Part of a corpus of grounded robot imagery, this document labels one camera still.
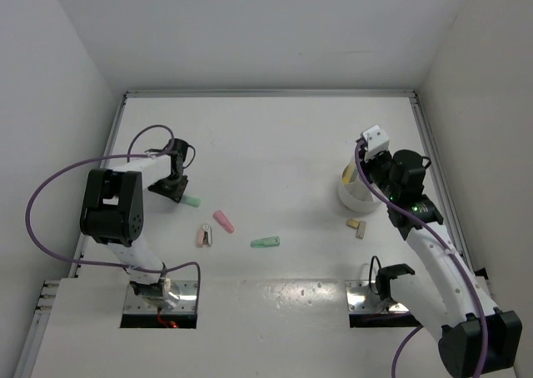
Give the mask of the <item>green highlighter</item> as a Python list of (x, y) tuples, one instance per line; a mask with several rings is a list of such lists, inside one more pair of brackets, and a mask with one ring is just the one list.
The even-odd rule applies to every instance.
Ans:
[(199, 207), (201, 205), (201, 199), (194, 196), (183, 196), (181, 202), (192, 207)]

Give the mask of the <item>yellow highlighter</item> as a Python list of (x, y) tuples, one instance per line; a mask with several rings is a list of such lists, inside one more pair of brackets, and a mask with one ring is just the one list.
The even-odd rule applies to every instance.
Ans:
[(351, 161), (342, 173), (342, 184), (349, 185), (353, 183), (358, 175), (357, 167), (354, 161)]

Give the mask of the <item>green utility knife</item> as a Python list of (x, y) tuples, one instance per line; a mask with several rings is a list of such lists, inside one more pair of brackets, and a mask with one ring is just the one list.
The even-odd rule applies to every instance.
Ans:
[(278, 247), (280, 246), (280, 238), (278, 236), (271, 236), (271, 237), (256, 239), (256, 240), (251, 241), (250, 246), (251, 248), (254, 248), (254, 249), (265, 249), (265, 248)]

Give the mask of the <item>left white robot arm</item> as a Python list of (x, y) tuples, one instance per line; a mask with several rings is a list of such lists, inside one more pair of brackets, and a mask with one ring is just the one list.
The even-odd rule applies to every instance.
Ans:
[(187, 152), (194, 148), (180, 139), (171, 140), (168, 146), (168, 153), (154, 149), (146, 158), (91, 170), (80, 216), (82, 233), (106, 246), (119, 260), (134, 294), (164, 311), (176, 307), (179, 296), (167, 276), (168, 268), (142, 234), (143, 194), (150, 191), (180, 202), (188, 183), (184, 173)]

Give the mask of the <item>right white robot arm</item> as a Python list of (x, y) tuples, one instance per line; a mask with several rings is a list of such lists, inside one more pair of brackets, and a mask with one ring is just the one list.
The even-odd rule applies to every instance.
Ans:
[(435, 203), (424, 193), (431, 161), (411, 150), (390, 153), (359, 142), (356, 169), (366, 188), (386, 204), (391, 224), (417, 254), (433, 281), (425, 285), (407, 264), (379, 269), (375, 283), (383, 301), (406, 306), (436, 341), (452, 377), (479, 377), (511, 368), (522, 323), (479, 287), (451, 243)]

